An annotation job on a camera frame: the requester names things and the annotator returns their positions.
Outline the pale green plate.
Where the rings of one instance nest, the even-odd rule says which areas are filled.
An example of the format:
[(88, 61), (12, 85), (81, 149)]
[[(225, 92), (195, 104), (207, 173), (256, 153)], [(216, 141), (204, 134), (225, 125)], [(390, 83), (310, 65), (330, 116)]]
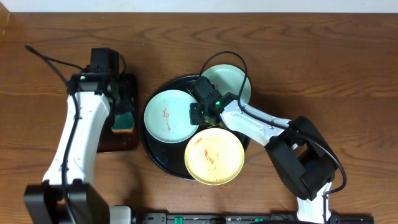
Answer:
[(238, 95), (244, 80), (244, 72), (228, 64), (212, 66), (205, 70), (202, 76), (209, 79), (222, 95), (228, 92)]

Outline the light blue plate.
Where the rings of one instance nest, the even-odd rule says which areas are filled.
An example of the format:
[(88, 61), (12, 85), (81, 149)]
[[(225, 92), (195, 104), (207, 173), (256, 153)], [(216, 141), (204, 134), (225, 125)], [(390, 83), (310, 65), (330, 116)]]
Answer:
[(190, 105), (196, 100), (181, 90), (156, 94), (144, 111), (144, 124), (149, 134), (164, 143), (178, 143), (190, 138), (198, 129), (190, 120)]

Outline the yellow plate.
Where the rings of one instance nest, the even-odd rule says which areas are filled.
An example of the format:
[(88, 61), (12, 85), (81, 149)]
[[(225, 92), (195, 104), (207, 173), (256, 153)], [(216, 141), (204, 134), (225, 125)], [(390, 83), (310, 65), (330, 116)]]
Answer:
[(189, 140), (184, 154), (189, 174), (206, 185), (222, 185), (233, 180), (244, 164), (244, 148), (230, 131), (205, 129)]

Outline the green yellow sponge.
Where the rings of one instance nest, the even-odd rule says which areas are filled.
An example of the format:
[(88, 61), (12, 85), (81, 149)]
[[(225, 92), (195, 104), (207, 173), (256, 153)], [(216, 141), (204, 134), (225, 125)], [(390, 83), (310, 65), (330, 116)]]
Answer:
[(114, 133), (133, 133), (135, 128), (134, 116), (131, 112), (117, 114), (111, 128)]

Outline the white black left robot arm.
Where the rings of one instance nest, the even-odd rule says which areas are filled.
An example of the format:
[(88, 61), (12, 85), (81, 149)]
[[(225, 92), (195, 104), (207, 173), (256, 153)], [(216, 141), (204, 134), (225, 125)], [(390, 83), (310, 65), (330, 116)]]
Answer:
[(124, 91), (124, 58), (93, 48), (90, 64), (70, 79), (67, 117), (55, 157), (41, 184), (28, 185), (24, 203), (34, 223), (135, 223), (133, 209), (110, 206), (94, 187), (94, 166), (106, 120), (132, 108)]

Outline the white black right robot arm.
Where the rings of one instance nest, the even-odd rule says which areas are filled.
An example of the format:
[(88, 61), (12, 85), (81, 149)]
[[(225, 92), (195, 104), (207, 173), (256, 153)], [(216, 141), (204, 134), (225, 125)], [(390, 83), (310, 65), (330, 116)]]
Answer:
[(329, 223), (330, 194), (343, 190), (343, 166), (313, 123), (299, 116), (291, 121), (249, 106), (240, 94), (222, 95), (201, 76), (192, 83), (192, 124), (222, 126), (263, 145), (283, 184), (297, 197), (301, 222)]

